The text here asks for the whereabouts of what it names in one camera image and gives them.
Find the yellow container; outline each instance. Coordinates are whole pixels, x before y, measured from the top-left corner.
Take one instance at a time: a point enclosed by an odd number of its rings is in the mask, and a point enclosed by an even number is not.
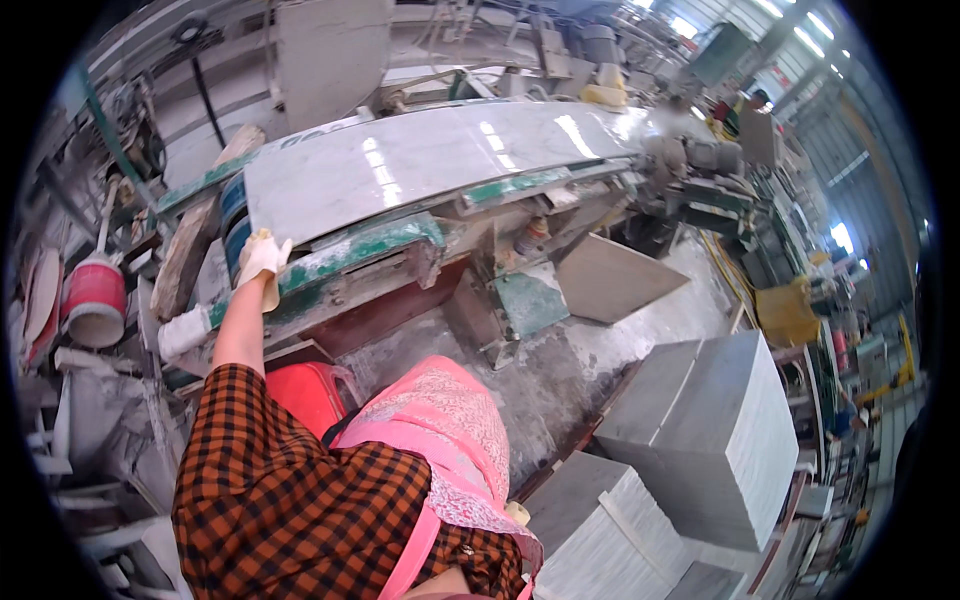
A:
[[[805,279],[756,291],[756,315],[767,342],[790,348],[820,337],[820,319],[806,301]]]

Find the window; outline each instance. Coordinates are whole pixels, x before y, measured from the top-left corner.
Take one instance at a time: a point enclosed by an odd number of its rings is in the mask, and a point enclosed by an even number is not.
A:
[[[842,222],[830,230],[830,236],[836,240],[837,246],[847,251],[847,254],[853,254],[853,241],[850,239],[850,233],[847,226]]]
[[[673,28],[673,31],[677,32],[683,37],[686,37],[687,39],[693,39],[693,37],[697,35],[697,28],[693,25],[690,25],[678,16],[674,17],[673,23],[670,24],[670,27]]]

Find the red bucket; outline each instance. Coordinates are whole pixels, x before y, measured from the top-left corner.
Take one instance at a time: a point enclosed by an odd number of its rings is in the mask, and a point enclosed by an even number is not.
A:
[[[113,346],[127,324],[127,288],[123,273],[100,254],[87,257],[66,284],[62,314],[66,329],[88,348]]]
[[[833,339],[833,352],[837,355],[837,370],[845,371],[850,366],[850,356],[847,355],[847,336],[843,331],[834,329],[830,332]]]

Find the plaid shirt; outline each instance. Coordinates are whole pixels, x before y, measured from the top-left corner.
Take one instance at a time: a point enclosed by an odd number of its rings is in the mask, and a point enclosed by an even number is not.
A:
[[[326,450],[267,395],[259,373],[223,365],[180,463],[173,522],[183,576],[214,597],[375,598],[430,489],[422,458],[385,444]],[[523,589],[514,539],[442,524],[414,585],[458,564],[470,590]]]

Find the hand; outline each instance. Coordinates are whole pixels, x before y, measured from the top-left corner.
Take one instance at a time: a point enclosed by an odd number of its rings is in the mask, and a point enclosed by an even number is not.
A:
[[[287,240],[282,247],[278,247],[270,231],[260,229],[247,238],[247,243],[240,251],[240,277],[237,278],[237,287],[253,279],[262,281],[265,313],[280,304],[276,276],[283,272],[292,249],[293,240]]]

